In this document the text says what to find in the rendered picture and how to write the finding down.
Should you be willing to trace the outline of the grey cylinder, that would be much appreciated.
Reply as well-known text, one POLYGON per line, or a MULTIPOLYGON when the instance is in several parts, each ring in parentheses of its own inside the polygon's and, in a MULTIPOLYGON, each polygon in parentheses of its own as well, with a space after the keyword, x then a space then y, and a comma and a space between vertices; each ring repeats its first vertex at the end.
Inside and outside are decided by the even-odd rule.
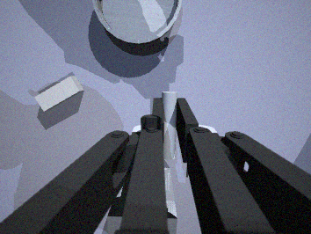
POLYGON ((176 154, 176 126, 177 126, 177 92, 163 91, 163 159, 172 160, 176 154))

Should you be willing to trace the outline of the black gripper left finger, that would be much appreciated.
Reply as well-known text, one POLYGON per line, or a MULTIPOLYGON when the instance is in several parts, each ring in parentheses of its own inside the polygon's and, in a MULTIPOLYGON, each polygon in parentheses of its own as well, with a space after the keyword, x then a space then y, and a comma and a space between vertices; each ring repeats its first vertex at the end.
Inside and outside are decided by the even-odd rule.
POLYGON ((170 234, 163 139, 163 100, 154 98, 131 135, 105 135, 0 222, 0 234, 94 234, 131 172, 114 234, 170 234))

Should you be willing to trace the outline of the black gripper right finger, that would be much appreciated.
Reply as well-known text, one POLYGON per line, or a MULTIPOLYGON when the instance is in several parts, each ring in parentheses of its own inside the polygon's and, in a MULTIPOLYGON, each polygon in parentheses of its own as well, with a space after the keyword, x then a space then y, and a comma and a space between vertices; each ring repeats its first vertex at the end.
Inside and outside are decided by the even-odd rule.
POLYGON ((176 129, 201 234, 311 234, 309 173, 244 133, 199 125, 185 98, 176 129))

